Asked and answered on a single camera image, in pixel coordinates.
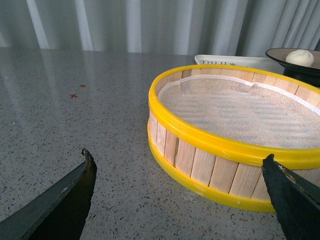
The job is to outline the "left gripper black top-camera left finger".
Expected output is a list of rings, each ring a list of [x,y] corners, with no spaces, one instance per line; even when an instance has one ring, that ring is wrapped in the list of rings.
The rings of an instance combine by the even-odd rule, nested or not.
[[[0,223],[2,240],[78,240],[91,208],[97,165],[84,161],[26,206]]]

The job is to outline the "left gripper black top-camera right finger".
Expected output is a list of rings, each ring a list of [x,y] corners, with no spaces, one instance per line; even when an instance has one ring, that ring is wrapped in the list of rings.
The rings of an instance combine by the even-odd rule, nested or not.
[[[320,238],[320,188],[268,155],[262,175],[287,240]]]

